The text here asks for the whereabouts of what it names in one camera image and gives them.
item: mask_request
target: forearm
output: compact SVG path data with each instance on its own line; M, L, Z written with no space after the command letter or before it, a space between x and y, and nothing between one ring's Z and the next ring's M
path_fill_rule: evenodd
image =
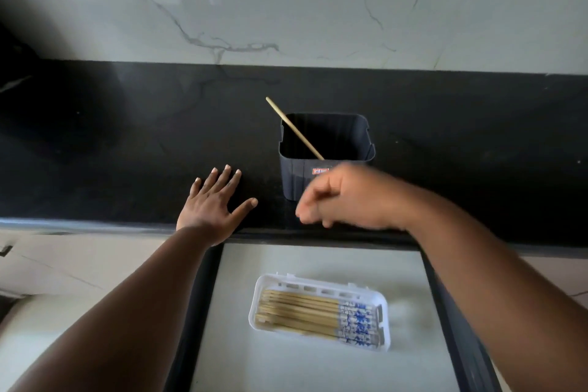
M588 311L452 203L431 194L419 210L408 231L511 387L588 390Z
M67 329L13 390L162 390L209 244L203 230L174 233Z

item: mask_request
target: hand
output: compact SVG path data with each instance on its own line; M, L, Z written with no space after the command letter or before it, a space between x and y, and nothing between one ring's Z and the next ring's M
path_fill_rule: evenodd
M258 204L256 198L250 198L229 213L226 204L239 184L241 171L237 169L228 183L231 166L227 164L224 167L218 180L217 175L218 170L215 167L202 188L200 188L202 183L200 178L194 181L176 225L176 230L184 227L202 228L210 238L211 245L217 245L226 240L248 212Z
M326 228L339 221L374 230L404 230L416 216L416 200L427 194L367 166L343 163L311 181L296 215L302 223L322 221Z

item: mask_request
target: bundle of chopsticks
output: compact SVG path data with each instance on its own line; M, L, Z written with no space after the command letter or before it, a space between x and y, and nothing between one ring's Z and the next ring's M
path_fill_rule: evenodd
M255 320L268 330L291 331L368 347L383 343L376 308L353 301L264 290Z

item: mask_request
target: finger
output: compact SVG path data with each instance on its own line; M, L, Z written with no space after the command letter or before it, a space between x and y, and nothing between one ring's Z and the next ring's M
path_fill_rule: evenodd
M341 167L331 169L312 180L300 197L300 201L296 207L296 215L299 216L302 209L312 205L321 198L338 195L341 192L342 181L343 174Z
M208 191L210 191L210 188L212 188L212 186L215 184L215 181L217 180L218 173L218 169L213 167L210 175L204 182L204 185L202 185L202 189L200 189L200 194L206 194Z
M224 185L227 181L229 181L229 176L231 175L231 166L228 164L224 166L224 171L220 174L219 179L214 184L212 188L210 188L211 193L216 193L224 188Z
M188 198L194 198L195 196L198 195L198 191L200 191L200 185L202 184L202 180L200 179L200 177L196 177L196 180L194 180L194 183L192 183L192 186L190 186L190 195L188 195Z
M239 223L243 221L245 216L249 214L249 211L258 205L257 198L250 198L241 203L231 214L231 222L233 228L236 228Z
M227 200L231 198L233 194L235 194L235 189L237 189L237 185L239 184L239 180L241 179L241 170L237 169L235 171L235 175L233 178L226 184L226 186L220 190L220 193L224 195Z
M299 218L302 223L334 223L343 217L345 203L339 196L319 200L301 208Z

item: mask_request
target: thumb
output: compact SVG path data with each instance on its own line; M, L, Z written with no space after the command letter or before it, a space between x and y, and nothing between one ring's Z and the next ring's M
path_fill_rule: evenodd
M250 198L245 200L241 203L232 213L231 213L231 223L236 228L239 226L239 223L243 221L243 219L249 214L253 208L258 205L257 198Z
M338 195L325 198L316 202L306 204L299 211L299 218L302 223L316 223L318 221L335 222L341 218L341 199Z

